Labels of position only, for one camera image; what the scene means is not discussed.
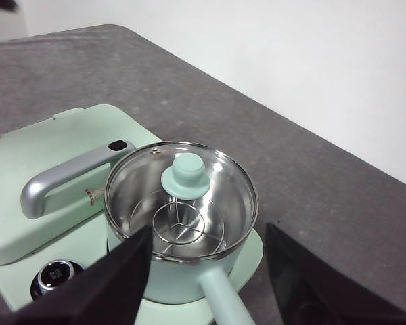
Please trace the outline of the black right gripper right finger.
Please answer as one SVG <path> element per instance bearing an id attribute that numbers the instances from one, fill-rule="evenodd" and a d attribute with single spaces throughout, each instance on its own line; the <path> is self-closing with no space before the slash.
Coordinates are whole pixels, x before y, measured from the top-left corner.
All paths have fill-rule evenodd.
<path id="1" fill-rule="evenodd" d="M 267 266 L 284 324 L 406 324 L 406 312 L 334 269 L 274 223 Z"/>

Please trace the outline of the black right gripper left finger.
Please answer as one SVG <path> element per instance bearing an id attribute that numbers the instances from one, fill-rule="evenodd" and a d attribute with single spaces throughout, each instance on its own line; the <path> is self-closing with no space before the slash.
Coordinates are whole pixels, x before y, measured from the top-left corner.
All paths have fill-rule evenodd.
<path id="1" fill-rule="evenodd" d="M 150 272 L 152 229 L 144 226 L 102 259 L 21 309 L 14 324 L 133 324 Z"/>

